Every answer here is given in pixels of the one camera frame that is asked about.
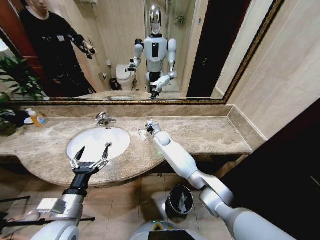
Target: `black jacket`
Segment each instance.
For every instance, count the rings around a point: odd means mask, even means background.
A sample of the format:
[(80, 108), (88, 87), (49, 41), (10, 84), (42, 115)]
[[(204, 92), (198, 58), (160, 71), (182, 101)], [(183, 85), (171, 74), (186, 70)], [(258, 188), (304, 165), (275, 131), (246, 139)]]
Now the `black jacket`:
[(71, 42), (86, 53), (84, 38), (65, 19), (49, 12), (49, 18), (41, 20), (27, 9), (19, 15), (45, 72), (51, 78), (82, 71)]

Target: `soap bottle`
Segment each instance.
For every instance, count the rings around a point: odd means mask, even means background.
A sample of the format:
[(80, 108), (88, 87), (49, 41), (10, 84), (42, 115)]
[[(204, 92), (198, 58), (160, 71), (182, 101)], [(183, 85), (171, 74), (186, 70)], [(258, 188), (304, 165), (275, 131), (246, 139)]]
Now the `soap bottle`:
[(36, 125), (37, 127), (43, 127), (48, 122), (48, 120), (44, 116), (42, 116), (40, 113), (33, 111), (31, 108), (28, 108), (25, 111), (29, 114), (34, 125)]

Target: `white sink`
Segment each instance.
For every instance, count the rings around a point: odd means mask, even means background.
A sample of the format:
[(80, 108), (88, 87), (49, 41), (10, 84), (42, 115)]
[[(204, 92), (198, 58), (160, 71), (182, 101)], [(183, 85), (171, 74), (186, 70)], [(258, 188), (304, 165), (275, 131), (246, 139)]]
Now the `white sink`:
[(130, 144), (129, 134), (116, 127), (96, 127), (76, 135), (68, 144), (66, 154), (74, 159), (77, 152), (85, 147), (80, 162), (97, 162), (102, 158), (106, 144), (112, 143), (108, 148), (108, 160), (123, 154)]

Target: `trash can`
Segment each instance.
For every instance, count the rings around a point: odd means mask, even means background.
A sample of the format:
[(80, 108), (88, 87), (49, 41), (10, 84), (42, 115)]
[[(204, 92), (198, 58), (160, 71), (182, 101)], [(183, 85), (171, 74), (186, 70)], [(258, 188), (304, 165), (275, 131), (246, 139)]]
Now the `trash can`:
[(191, 191), (184, 185), (174, 186), (165, 202), (168, 217), (186, 216), (194, 205)]
[(119, 90), (121, 88), (121, 85), (118, 83), (116, 78), (110, 79), (110, 86), (112, 90)]

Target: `humanoid robot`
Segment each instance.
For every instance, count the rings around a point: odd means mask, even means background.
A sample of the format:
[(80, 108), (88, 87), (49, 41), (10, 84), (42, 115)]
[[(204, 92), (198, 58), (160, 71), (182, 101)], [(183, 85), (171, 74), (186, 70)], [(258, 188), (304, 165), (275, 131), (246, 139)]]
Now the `humanoid robot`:
[[(176, 63), (177, 42), (170, 39), (169, 42), (160, 33), (161, 30), (161, 9), (159, 6), (152, 5), (149, 11), (149, 20), (151, 34), (144, 41), (136, 39), (134, 42), (134, 58), (130, 59), (127, 71), (137, 71), (141, 63), (141, 56), (144, 51), (146, 58), (146, 88), (151, 93), (151, 99), (155, 100), (161, 93), (164, 86), (170, 80), (177, 78), (177, 72), (174, 71)], [(168, 51), (169, 72), (164, 75), (162, 72), (163, 63)]]
[[(192, 156), (168, 133), (160, 129), (159, 123), (148, 121), (146, 130), (152, 134), (153, 142), (174, 171), (188, 180), (196, 189), (201, 189), (200, 201), (211, 215), (220, 217), (235, 240), (294, 240), (290, 235), (265, 220), (258, 214), (245, 209), (229, 207), (234, 198), (233, 193), (215, 176), (198, 170)], [(45, 198), (38, 206), (40, 212), (52, 213), (55, 220), (36, 233), (32, 240), (77, 240), (77, 228), (83, 213), (83, 201), (90, 177), (108, 164), (108, 151), (111, 142), (106, 143), (102, 157), (97, 162), (81, 162), (85, 151), (83, 147), (70, 164), (75, 177), (62, 198)], [(139, 227), (131, 240), (151, 239), (186, 239), (204, 240), (191, 230), (177, 229), (164, 221), (152, 221)]]

